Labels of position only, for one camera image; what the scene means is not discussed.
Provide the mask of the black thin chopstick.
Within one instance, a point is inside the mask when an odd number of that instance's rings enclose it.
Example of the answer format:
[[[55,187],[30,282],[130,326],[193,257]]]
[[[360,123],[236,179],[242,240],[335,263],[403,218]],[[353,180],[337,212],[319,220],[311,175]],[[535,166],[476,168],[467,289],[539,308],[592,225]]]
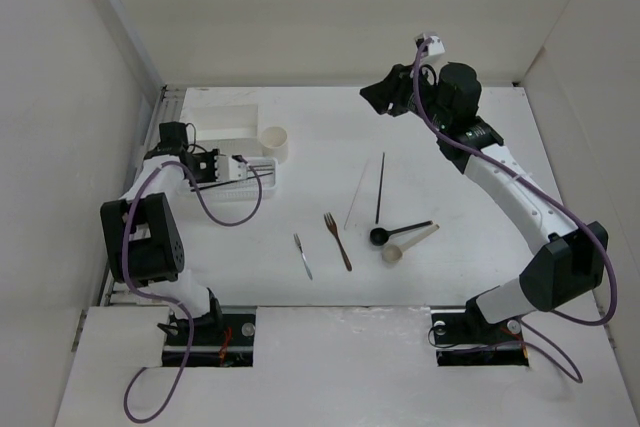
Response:
[[[243,181],[199,184],[198,187],[201,191],[257,193],[259,190],[258,181],[261,181],[264,192],[273,190],[276,187],[276,172],[274,170],[249,171],[247,178]]]

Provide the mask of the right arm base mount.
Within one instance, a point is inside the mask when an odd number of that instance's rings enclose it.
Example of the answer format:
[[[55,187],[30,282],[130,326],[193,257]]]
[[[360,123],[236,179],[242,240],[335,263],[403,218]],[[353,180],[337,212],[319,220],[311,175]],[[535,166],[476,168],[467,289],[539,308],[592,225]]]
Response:
[[[430,317],[428,340],[439,367],[529,366],[516,318],[487,324],[453,307],[432,309]]]

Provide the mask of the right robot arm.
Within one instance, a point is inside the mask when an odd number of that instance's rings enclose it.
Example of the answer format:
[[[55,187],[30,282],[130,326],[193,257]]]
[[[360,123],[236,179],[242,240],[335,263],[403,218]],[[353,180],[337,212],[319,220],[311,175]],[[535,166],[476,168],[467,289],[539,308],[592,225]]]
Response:
[[[436,130],[442,154],[483,189],[524,237],[533,257],[519,276],[470,299],[463,328],[477,341],[500,322],[558,307],[602,283],[608,233],[586,225],[546,195],[515,161],[503,138],[477,113],[482,87],[473,68],[440,71],[396,64],[360,95],[379,115],[411,112]]]

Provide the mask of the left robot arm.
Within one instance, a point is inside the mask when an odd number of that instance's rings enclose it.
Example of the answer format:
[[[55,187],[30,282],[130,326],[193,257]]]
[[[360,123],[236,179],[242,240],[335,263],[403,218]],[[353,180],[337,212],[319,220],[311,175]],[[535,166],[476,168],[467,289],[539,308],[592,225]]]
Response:
[[[170,201],[180,188],[229,179],[227,159],[217,149],[193,147],[181,122],[159,126],[159,142],[147,152],[129,190],[100,208],[108,264],[115,281],[131,284],[152,301],[173,298],[192,315],[189,331],[201,343],[217,341],[224,320],[210,289],[186,268],[186,254]]]

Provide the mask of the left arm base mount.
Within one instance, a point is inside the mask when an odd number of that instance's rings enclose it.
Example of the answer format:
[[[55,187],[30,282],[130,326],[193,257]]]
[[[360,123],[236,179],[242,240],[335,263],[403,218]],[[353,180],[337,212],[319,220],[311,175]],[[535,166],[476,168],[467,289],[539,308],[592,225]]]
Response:
[[[257,311],[249,307],[224,307],[219,318],[195,320],[195,332],[187,367],[244,368],[253,366]],[[163,367],[179,367],[188,341],[186,319],[159,323],[165,334]]]

